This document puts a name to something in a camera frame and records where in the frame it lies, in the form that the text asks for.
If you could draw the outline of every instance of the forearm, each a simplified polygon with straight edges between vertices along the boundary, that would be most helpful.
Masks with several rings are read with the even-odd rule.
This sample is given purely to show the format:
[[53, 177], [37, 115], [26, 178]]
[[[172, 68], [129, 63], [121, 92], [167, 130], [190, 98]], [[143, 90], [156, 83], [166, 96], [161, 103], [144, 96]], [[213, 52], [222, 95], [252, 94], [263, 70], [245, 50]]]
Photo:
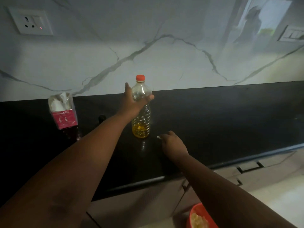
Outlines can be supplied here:
[[219, 227], [294, 227], [248, 192], [190, 155], [174, 162]]
[[12, 225], [13, 217], [19, 216], [12, 227], [27, 227], [27, 222], [32, 227], [28, 218], [33, 214], [41, 219], [35, 221], [40, 222], [36, 227], [77, 224], [89, 206], [126, 123], [117, 115], [107, 119], [49, 162], [1, 208], [0, 224], [6, 220]]

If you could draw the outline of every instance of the white marble wall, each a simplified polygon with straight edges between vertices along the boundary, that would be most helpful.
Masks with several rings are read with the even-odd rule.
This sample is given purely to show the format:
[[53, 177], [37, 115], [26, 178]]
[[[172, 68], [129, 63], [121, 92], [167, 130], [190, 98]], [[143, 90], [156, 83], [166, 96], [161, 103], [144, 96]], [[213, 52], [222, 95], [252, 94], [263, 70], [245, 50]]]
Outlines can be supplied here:
[[[0, 4], [0, 101], [121, 93], [137, 74], [153, 90], [304, 80], [302, 44], [277, 41], [303, 0]], [[54, 36], [20, 35], [6, 6], [45, 10]]]

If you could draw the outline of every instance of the red bottle cap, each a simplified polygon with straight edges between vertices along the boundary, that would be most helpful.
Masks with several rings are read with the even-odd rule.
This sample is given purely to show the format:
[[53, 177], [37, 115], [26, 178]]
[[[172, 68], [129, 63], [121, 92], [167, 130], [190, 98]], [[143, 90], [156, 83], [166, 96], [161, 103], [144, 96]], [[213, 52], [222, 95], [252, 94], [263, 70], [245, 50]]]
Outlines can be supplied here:
[[142, 74], [136, 75], [136, 80], [137, 81], [144, 81], [145, 80], [145, 76]]

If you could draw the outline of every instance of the hand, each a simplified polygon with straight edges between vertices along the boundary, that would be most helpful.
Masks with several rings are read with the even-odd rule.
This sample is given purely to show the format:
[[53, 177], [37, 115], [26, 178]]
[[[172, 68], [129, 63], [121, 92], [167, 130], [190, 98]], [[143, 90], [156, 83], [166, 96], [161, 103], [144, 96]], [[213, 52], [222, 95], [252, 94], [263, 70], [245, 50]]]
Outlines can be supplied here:
[[148, 104], [152, 99], [154, 99], [154, 95], [146, 96], [145, 98], [135, 102], [132, 96], [132, 89], [129, 87], [129, 84], [126, 83], [125, 93], [117, 115], [121, 116], [127, 123], [129, 123], [139, 114], [142, 107]]
[[189, 155], [183, 141], [173, 132], [159, 136], [162, 139], [163, 151], [171, 161], [178, 161], [185, 155]]

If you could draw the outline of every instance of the orange bowl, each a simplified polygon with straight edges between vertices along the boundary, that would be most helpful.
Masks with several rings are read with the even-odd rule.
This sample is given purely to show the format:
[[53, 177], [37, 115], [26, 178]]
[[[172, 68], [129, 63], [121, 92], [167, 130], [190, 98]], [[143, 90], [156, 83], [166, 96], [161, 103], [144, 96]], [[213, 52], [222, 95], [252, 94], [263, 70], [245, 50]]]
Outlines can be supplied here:
[[197, 215], [200, 215], [201, 217], [205, 217], [205, 219], [209, 223], [209, 228], [218, 228], [218, 226], [215, 224], [215, 222], [213, 221], [211, 216], [208, 214], [207, 210], [205, 209], [205, 207], [203, 206], [202, 203], [196, 204], [192, 207], [189, 218], [187, 220], [186, 228], [192, 228], [190, 218], [193, 213], [196, 213]]

